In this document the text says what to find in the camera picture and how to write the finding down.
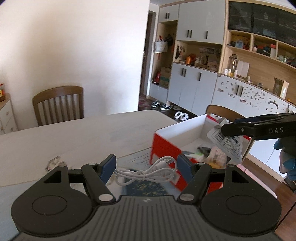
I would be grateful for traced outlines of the blue gloved right hand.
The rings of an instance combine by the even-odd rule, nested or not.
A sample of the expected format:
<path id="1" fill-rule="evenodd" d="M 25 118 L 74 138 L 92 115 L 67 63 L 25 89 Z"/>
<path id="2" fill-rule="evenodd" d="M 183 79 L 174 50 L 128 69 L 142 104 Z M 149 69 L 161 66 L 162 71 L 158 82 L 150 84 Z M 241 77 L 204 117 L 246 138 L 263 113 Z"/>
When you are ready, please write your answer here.
<path id="1" fill-rule="evenodd" d="M 295 137 L 279 138 L 273 147 L 280 150 L 280 173 L 295 181 Z"/>

